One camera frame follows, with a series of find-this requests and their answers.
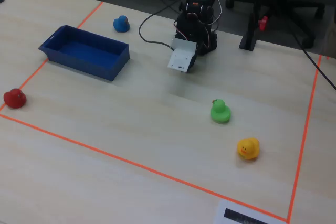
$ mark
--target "orange tape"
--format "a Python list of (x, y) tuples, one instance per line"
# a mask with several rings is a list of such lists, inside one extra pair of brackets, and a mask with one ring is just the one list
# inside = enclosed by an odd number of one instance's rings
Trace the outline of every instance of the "orange tape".
[(95, 9), (77, 26), (77, 28), (80, 28), (95, 12), (98, 10), (98, 8), (103, 4), (103, 1), (101, 1)]
[[(322, 60), (322, 55), (320, 55), (319, 61), (318, 61), (318, 64), (317, 64), (319, 67), (321, 65), (321, 60)], [(316, 88), (316, 83), (317, 83), (318, 76), (319, 76), (319, 71), (316, 69), (313, 86), (312, 86), (311, 92), (310, 92), (310, 99), (309, 99), (309, 104), (308, 104), (308, 109), (307, 109), (306, 122), (305, 122), (305, 125), (304, 125), (305, 127), (304, 127), (304, 130), (303, 130), (299, 161), (298, 161), (298, 166), (297, 166), (297, 169), (296, 169), (295, 180), (294, 180), (292, 195), (291, 195), (291, 198), (290, 198), (290, 204), (289, 204), (286, 223), (290, 222), (290, 218), (291, 218), (292, 211), (293, 211), (295, 194), (296, 194), (296, 190), (297, 190), (297, 187), (298, 187), (299, 175), (300, 175), (300, 170), (301, 170), (302, 158), (303, 158), (303, 153), (305, 151), (304, 145), (306, 144), (306, 137), (307, 137), (307, 131), (308, 131), (308, 126), (309, 126), (310, 112), (311, 112), (311, 107), (312, 107), (313, 100), (314, 100), (314, 94), (315, 94), (315, 88)]]
[[(98, 8), (102, 5), (103, 1), (101, 1), (94, 9), (92, 12), (90, 12), (90, 14), (77, 26), (77, 28), (80, 28), (95, 12), (96, 10), (98, 10)], [(22, 89), (33, 77), (34, 75), (37, 74), (37, 72), (45, 65), (45, 63), (48, 62), (48, 59), (46, 59), (35, 71), (34, 73), (32, 73), (29, 78), (19, 87), (19, 89)], [(2, 106), (0, 107), (0, 111), (6, 107), (6, 104), (2, 104)]]
[(24, 125), (24, 126), (27, 126), (27, 127), (29, 127), (29, 128), (32, 128), (32, 129), (34, 129), (34, 130), (37, 130), (37, 131), (46, 133), (46, 134), (48, 134), (48, 135), (57, 137), (57, 138), (59, 138), (59, 139), (65, 140), (65, 141), (67, 141), (67, 142), (70, 142), (70, 143), (72, 143), (72, 144), (76, 144), (76, 145), (79, 145), (79, 146), (81, 146), (81, 147), (90, 149), (90, 150), (92, 150), (92, 151), (101, 153), (101, 154), (103, 154), (103, 155), (106, 155), (106, 156), (109, 156), (109, 157), (113, 157), (113, 158), (115, 158), (115, 159), (117, 159), (117, 160), (123, 161), (123, 162), (125, 162), (125, 163), (130, 164), (130, 165), (134, 165), (134, 166), (136, 166), (136, 167), (139, 167), (139, 168), (141, 168), (141, 169), (147, 170), (147, 171), (149, 171), (149, 172), (151, 172), (151, 173), (155, 173), (155, 174), (160, 175), (160, 176), (162, 176), (162, 177), (171, 179), (171, 180), (176, 181), (176, 182), (178, 182), (178, 183), (181, 183), (181, 184), (183, 184), (183, 185), (193, 187), (193, 188), (195, 188), (195, 189), (197, 189), (197, 190), (200, 190), (200, 191), (203, 191), (203, 192), (205, 192), (205, 193), (208, 193), (208, 194), (217, 196), (217, 197), (222, 198), (222, 199), (226, 199), (226, 200), (232, 201), (232, 202), (234, 202), (234, 203), (237, 203), (237, 204), (239, 204), (239, 205), (242, 205), (242, 206), (244, 206), (244, 207), (250, 208), (250, 209), (252, 209), (252, 210), (261, 212), (261, 213), (266, 214), (266, 215), (268, 215), (268, 216), (271, 216), (271, 217), (273, 217), (273, 218), (276, 218), (276, 219), (279, 219), (279, 220), (282, 220), (282, 221), (286, 221), (286, 219), (285, 219), (284, 217), (277, 216), (277, 215), (275, 215), (275, 214), (272, 214), (271, 212), (265, 211), (265, 210), (260, 209), (260, 208), (258, 208), (258, 207), (254, 207), (254, 206), (252, 206), (252, 205), (246, 204), (246, 203), (241, 202), (241, 201), (239, 201), (239, 200), (229, 198), (229, 197), (224, 196), (224, 195), (222, 195), (222, 194), (218, 194), (218, 193), (216, 193), (216, 192), (214, 192), (214, 191), (205, 189), (205, 188), (203, 188), (203, 187), (196, 186), (196, 185), (194, 185), (194, 184), (191, 184), (191, 183), (186, 182), (186, 181), (184, 181), (184, 180), (181, 180), (181, 179), (179, 179), (179, 178), (175, 178), (175, 177), (170, 176), (170, 175), (168, 175), (168, 174), (159, 172), (158, 170), (154, 170), (154, 169), (149, 168), (149, 167), (147, 167), (147, 166), (138, 164), (138, 163), (136, 163), (136, 162), (133, 162), (133, 161), (130, 161), (130, 160), (126, 159), (126, 158), (123, 158), (123, 157), (114, 155), (114, 154), (112, 154), (112, 153), (103, 151), (103, 150), (98, 149), (98, 148), (95, 148), (95, 147), (93, 147), (93, 146), (90, 146), (90, 145), (87, 145), (87, 144), (84, 144), (84, 143), (81, 143), (81, 142), (72, 140), (72, 139), (70, 139), (70, 138), (67, 138), (67, 137), (58, 135), (58, 134), (56, 134), (56, 133), (53, 133), (53, 132), (50, 132), (50, 131), (41, 129), (41, 128), (36, 127), (36, 126), (34, 126), (34, 125), (31, 125), (31, 124), (29, 124), (29, 123), (25, 123), (25, 122), (23, 122), (23, 121), (20, 121), (20, 120), (18, 120), (18, 119), (11, 118), (11, 117), (6, 116), (6, 115), (3, 115), (3, 114), (0, 114), (0, 117), (5, 118), (5, 119), (8, 119), (8, 120), (11, 120), (11, 121), (16, 122), (16, 123), (19, 123), (19, 124), (22, 124), (22, 125)]

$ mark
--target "blue bin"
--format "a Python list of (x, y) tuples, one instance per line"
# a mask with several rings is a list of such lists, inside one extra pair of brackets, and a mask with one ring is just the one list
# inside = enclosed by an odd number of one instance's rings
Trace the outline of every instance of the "blue bin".
[(39, 48), (50, 61), (113, 81), (130, 59), (129, 45), (61, 26)]

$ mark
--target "green rubber duck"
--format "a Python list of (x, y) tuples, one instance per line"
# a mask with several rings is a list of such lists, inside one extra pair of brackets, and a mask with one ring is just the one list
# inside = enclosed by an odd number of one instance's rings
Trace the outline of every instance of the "green rubber duck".
[(231, 117), (231, 110), (221, 99), (212, 101), (211, 118), (217, 123), (227, 123)]

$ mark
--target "red rubber duck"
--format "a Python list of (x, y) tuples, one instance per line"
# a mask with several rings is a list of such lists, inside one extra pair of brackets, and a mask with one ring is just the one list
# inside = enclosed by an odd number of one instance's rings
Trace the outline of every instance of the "red rubber duck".
[(26, 95), (20, 89), (12, 89), (4, 94), (6, 105), (12, 109), (19, 109), (27, 102)]

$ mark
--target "wooden table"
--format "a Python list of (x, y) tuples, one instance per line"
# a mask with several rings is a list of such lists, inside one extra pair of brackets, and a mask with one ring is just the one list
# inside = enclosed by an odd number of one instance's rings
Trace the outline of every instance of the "wooden table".
[[(113, 20), (126, 15), (120, 34)], [(332, 223), (336, 94), (299, 50), (218, 32), (191, 73), (147, 44), (148, 14), (94, 0), (0, 4), (0, 89), (26, 106), (0, 108), (0, 220), (7, 223), (212, 223), (221, 199), (289, 223)], [(46, 61), (37, 48), (61, 25), (130, 45), (113, 82)], [(170, 43), (172, 20), (143, 26)], [(312, 55), (336, 82), (336, 61)], [(212, 100), (232, 110), (214, 123)], [(239, 140), (261, 153), (244, 162)]]

